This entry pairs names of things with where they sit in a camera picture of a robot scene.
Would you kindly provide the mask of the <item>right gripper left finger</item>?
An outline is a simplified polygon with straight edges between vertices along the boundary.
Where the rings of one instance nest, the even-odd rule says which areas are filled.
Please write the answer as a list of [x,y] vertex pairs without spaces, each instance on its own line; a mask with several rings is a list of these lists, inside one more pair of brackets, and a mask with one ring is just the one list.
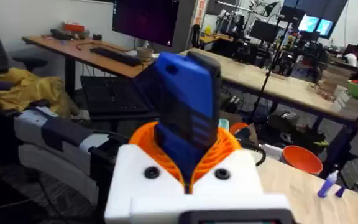
[[119,147],[104,211],[106,223],[178,223],[171,203],[185,194],[177,165],[157,145],[154,127],[141,126]]

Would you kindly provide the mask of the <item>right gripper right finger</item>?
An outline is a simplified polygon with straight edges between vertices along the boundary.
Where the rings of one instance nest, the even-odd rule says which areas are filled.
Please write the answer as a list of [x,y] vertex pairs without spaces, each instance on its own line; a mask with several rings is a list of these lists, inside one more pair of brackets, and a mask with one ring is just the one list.
[[264,192],[253,155],[227,130],[197,164],[190,193],[194,195],[258,195]]

